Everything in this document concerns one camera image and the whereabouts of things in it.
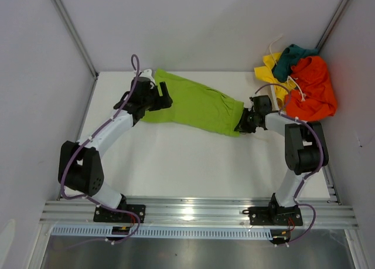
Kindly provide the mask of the orange shorts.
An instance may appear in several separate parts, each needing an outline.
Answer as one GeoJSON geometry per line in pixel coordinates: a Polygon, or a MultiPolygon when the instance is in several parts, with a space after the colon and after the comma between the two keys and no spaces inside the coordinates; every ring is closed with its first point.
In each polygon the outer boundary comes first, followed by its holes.
{"type": "Polygon", "coordinates": [[[285,97],[287,115],[304,121],[334,116],[338,102],[326,62],[319,56],[308,56],[291,69],[291,78],[298,87],[285,97]]]}

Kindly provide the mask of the lime green shorts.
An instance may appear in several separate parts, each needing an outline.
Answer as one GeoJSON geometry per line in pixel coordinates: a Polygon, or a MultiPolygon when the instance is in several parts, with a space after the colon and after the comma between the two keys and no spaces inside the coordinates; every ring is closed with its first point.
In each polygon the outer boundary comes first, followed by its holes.
{"type": "Polygon", "coordinates": [[[235,130],[244,103],[204,84],[158,69],[155,83],[166,83],[172,106],[160,111],[147,111],[143,122],[188,125],[218,134],[239,137],[235,130]]]}

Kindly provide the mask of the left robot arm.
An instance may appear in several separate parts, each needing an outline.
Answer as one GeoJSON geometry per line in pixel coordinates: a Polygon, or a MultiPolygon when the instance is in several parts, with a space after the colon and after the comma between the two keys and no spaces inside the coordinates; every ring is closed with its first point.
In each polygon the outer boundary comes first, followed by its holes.
{"type": "Polygon", "coordinates": [[[110,117],[98,128],[79,141],[66,141],[60,150],[60,191],[78,191],[78,198],[87,198],[105,206],[106,214],[114,222],[127,216],[127,207],[121,202],[124,195],[105,182],[102,157],[120,136],[132,129],[147,111],[159,111],[173,104],[164,81],[157,84],[152,77],[137,75],[131,88],[114,105],[110,117]]]}

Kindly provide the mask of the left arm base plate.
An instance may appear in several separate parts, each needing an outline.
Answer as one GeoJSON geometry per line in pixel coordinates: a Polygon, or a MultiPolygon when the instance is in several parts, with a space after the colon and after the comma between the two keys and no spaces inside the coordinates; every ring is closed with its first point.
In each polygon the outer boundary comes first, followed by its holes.
{"type": "MultiPolygon", "coordinates": [[[[125,210],[137,214],[140,222],[144,222],[146,214],[145,205],[127,204],[125,210]]],[[[115,212],[103,207],[96,207],[93,221],[97,223],[138,223],[137,218],[133,214],[115,212]]]]}

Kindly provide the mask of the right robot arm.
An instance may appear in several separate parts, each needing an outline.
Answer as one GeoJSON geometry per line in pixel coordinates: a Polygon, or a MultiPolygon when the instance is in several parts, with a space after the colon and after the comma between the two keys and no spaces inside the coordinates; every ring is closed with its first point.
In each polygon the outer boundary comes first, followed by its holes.
{"type": "Polygon", "coordinates": [[[235,131],[255,133],[257,128],[274,131],[284,137],[287,173],[275,192],[277,202],[268,208],[268,219],[281,224],[289,216],[287,207],[297,205],[296,199],[304,183],[329,161],[322,124],[302,121],[272,109],[266,95],[251,97],[252,106],[244,108],[235,131]]]}

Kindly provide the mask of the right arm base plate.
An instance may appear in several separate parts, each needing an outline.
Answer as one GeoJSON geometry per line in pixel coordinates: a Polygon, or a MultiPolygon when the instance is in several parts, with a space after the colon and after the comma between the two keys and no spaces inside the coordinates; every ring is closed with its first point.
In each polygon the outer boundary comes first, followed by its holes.
{"type": "Polygon", "coordinates": [[[295,226],[304,224],[301,210],[297,205],[293,207],[253,206],[242,210],[242,214],[249,217],[250,224],[253,226],[288,226],[289,222],[293,222],[295,226]]]}

